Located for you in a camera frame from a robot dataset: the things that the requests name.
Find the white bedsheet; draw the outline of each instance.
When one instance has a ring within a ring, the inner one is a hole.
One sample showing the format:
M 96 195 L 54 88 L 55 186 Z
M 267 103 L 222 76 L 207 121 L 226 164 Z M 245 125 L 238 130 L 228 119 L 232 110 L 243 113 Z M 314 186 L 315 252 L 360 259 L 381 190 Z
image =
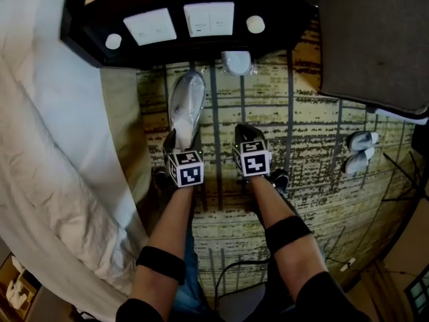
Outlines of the white bedsheet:
M 147 236 L 99 71 L 58 39 L 63 1 L 0 0 L 0 234 L 44 286 L 113 321 Z

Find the round knob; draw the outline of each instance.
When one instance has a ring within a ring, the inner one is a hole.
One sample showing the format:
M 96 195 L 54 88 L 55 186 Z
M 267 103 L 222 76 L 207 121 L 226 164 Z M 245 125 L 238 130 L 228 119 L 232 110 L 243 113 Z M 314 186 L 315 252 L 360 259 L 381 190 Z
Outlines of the round knob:
M 258 15 L 252 15 L 251 17 L 248 17 L 246 24 L 247 29 L 252 34 L 260 34 L 263 30 L 265 30 L 265 23 L 263 22 L 263 19 Z
M 110 34 L 106 39 L 106 48 L 115 50 L 121 46 L 122 37 L 119 34 Z

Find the floor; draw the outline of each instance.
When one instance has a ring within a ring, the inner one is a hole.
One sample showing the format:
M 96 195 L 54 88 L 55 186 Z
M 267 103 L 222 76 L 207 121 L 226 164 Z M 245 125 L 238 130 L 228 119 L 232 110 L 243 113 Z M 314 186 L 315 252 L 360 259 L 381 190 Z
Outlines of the floor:
M 290 173 L 289 200 L 314 232 L 332 275 L 346 284 L 355 272 L 339 272 L 339 262 L 355 257 L 354 269 L 366 265 L 388 243 L 410 207 L 407 202 L 381 202 L 408 188 L 382 153 L 412 172 L 408 153 L 414 126 L 369 114 L 358 103 L 317 94 L 320 46 L 317 21 L 313 21 L 294 51 L 259 62 L 252 75 L 230 76 L 220 62 L 185 62 L 133 74 L 152 166 L 164 164 L 166 101 L 174 81 L 189 68 L 201 71 L 206 81 L 200 120 L 205 183 L 197 192 L 193 222 L 206 295 L 213 297 L 225 266 L 268 257 L 263 229 L 256 216 L 246 212 L 252 193 L 241 182 L 231 158 L 234 127 L 242 122 L 264 132 L 273 148 L 271 169 L 285 168 Z M 351 155 L 345 139 L 358 130 L 377 131 L 381 142 L 369 167 L 347 176 L 341 172 Z M 421 168 L 423 159 L 414 155 Z M 265 265 L 236 267 L 223 277 L 220 293 L 265 279 Z

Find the black knee strap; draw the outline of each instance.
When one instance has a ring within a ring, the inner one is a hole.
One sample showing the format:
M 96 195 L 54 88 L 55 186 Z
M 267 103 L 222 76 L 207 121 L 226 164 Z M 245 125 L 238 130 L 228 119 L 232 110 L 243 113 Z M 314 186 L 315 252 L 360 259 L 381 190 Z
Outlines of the black knee strap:
M 149 246 L 143 247 L 136 264 L 176 279 L 179 285 L 185 283 L 185 261 L 161 249 Z
M 265 239 L 268 249 L 274 254 L 280 248 L 308 234 L 311 234 L 311 231 L 303 220 L 298 216 L 291 216 L 267 228 Z

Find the person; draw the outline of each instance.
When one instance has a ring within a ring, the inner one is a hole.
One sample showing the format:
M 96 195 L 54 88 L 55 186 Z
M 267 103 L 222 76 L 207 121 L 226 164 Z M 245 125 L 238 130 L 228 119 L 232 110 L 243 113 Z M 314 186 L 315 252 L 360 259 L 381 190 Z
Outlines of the person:
M 274 176 L 247 179 L 272 261 L 265 296 L 245 322 L 370 321 L 328 273 L 310 230 L 279 192 L 286 175 L 277 171 Z M 188 186 L 172 194 L 141 251 L 131 294 L 119 307 L 117 322 L 222 321 L 209 307 L 198 283 L 190 227 L 193 192 L 194 187 Z

